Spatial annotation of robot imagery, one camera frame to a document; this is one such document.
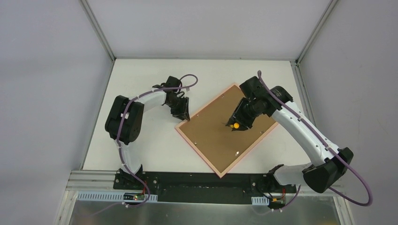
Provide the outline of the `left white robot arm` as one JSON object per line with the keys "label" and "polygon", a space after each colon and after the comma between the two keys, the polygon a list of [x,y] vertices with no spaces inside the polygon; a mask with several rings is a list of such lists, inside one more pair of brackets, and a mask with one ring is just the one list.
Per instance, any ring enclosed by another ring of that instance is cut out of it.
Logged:
{"label": "left white robot arm", "polygon": [[128,98],[119,95],[114,99],[105,123],[105,131],[115,141],[121,170],[127,173],[125,183],[131,189],[139,189],[143,184],[143,177],[138,174],[142,162],[132,144],[141,132],[144,113],[166,105],[174,118],[189,121],[189,98],[185,93],[190,87],[184,86],[181,78],[169,76],[166,82],[156,84],[138,96]]}

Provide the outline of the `pink wooden photo frame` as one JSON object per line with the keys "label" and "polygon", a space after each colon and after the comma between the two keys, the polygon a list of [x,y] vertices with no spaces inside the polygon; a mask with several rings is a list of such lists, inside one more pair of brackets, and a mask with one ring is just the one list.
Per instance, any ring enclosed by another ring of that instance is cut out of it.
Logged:
{"label": "pink wooden photo frame", "polygon": [[222,178],[260,143],[278,123],[268,116],[258,117],[247,131],[232,131],[226,123],[243,98],[237,83],[201,107],[176,126],[176,131]]}

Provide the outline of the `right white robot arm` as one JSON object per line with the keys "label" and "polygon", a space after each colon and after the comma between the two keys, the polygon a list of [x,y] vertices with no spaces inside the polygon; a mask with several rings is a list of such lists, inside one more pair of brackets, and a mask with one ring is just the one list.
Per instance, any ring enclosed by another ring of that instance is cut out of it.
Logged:
{"label": "right white robot arm", "polygon": [[292,96],[281,86],[268,89],[258,77],[251,77],[240,86],[244,98],[240,100],[227,126],[232,131],[246,131],[255,119],[267,115],[274,119],[295,139],[310,159],[302,165],[277,165],[267,175],[267,188],[278,192],[285,185],[307,185],[323,193],[340,179],[353,159],[353,152],[340,148],[299,111]]}

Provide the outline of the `black yellow screwdriver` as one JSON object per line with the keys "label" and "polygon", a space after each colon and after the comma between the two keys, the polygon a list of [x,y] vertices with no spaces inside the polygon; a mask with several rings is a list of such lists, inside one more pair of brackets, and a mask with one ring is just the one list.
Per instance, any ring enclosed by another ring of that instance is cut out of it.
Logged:
{"label": "black yellow screwdriver", "polygon": [[239,129],[240,128],[240,124],[237,123],[237,122],[234,122],[234,123],[231,123],[231,124],[225,123],[224,126],[230,127],[231,129]]}

